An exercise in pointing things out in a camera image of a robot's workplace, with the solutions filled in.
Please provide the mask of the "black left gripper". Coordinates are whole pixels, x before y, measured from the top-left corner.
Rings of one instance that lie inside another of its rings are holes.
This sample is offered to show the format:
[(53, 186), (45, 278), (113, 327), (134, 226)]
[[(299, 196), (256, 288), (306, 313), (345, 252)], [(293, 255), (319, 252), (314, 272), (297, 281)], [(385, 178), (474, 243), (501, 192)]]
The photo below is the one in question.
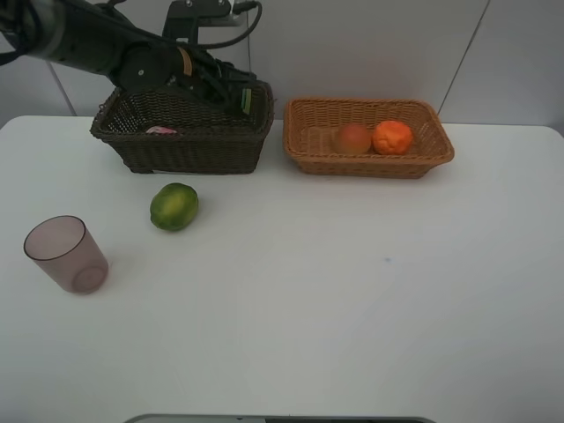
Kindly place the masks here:
[(169, 91), (230, 110), (232, 92), (243, 87), (253, 90), (258, 79), (201, 49), (136, 42), (112, 70), (112, 83), (128, 93)]

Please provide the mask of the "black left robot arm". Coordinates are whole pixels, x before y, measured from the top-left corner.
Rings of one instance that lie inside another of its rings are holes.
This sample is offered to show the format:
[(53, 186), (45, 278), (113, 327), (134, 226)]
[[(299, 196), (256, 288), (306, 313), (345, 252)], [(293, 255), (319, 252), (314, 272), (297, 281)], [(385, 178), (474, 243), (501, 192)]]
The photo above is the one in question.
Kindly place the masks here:
[(136, 27), (115, 1), (3, 1), (1, 34), (12, 49), (1, 63), (37, 57), (102, 75), (127, 93), (169, 92), (230, 114), (248, 114), (256, 76), (211, 55), (255, 30), (229, 41), (198, 42), (202, 27), (237, 26), (258, 1), (173, 1), (161, 34)]

